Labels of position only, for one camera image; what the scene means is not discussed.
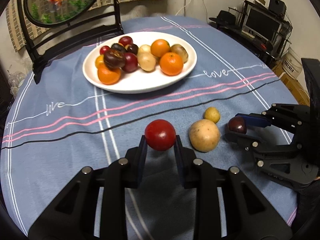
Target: orange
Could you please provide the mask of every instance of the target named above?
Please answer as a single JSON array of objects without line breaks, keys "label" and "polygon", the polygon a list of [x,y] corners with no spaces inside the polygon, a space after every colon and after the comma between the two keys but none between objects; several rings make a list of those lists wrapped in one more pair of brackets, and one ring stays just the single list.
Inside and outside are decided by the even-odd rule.
[{"label": "orange", "polygon": [[170,51],[169,42],[165,40],[156,40],[151,45],[151,54],[155,57],[162,57]]},{"label": "orange", "polygon": [[101,83],[105,85],[113,85],[116,84],[121,77],[120,68],[110,69],[105,65],[100,65],[98,68],[98,78]]},{"label": "orange", "polygon": [[99,57],[97,57],[94,64],[96,65],[96,68],[99,68],[100,65],[104,65],[103,55],[100,55]]},{"label": "orange", "polygon": [[177,53],[167,52],[161,57],[159,65],[164,74],[176,76],[183,69],[183,60]]}]

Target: clear plastic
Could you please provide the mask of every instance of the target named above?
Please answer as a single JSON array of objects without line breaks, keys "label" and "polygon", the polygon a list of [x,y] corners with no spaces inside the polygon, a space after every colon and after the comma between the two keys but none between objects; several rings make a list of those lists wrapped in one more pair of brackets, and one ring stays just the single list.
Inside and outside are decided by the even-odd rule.
[{"label": "clear plastic", "polygon": [[10,85],[10,93],[16,97],[20,86],[23,84],[26,75],[20,71],[15,71],[9,74],[8,83]]}]

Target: oval black frame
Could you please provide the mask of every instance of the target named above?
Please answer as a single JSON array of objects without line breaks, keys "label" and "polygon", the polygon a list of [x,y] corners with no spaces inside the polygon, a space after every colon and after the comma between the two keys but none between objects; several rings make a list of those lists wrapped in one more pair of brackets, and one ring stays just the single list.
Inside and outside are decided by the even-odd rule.
[{"label": "oval black frame", "polygon": [[96,0],[92,0],[92,2],[87,5],[87,7],[85,7],[81,12],[79,12],[78,14],[74,15],[73,17],[71,17],[68,20],[65,20],[63,22],[58,22],[58,23],[53,23],[53,24],[47,24],[47,23],[42,23],[42,22],[37,22],[33,19],[33,17],[31,16],[30,12],[29,12],[29,8],[27,5],[27,0],[23,0],[23,10],[24,13],[27,17],[27,19],[34,25],[39,26],[39,27],[43,27],[43,28],[53,28],[53,27],[58,27],[61,25],[65,25],[68,24],[72,21],[74,21],[75,19],[77,19],[79,16],[81,16],[83,13],[85,13],[94,3],[96,2]]}]

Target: cardboard box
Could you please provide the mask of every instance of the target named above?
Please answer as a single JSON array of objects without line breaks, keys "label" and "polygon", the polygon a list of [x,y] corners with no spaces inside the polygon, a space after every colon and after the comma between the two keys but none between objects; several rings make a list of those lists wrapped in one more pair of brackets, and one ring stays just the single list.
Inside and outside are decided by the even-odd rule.
[{"label": "cardboard box", "polygon": [[272,69],[272,71],[280,78],[280,80],[285,84],[285,86],[289,89],[291,94],[297,100],[299,105],[310,106],[310,98],[307,92],[304,91],[300,83],[292,79],[282,68],[282,64],[277,64],[276,67]]}]

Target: monitor screen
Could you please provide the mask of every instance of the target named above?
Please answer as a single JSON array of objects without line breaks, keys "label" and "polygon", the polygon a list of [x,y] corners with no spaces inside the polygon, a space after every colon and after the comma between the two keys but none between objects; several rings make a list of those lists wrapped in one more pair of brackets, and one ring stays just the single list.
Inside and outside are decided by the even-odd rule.
[{"label": "monitor screen", "polygon": [[279,30],[280,23],[254,8],[251,8],[245,25],[273,42],[274,33]]}]

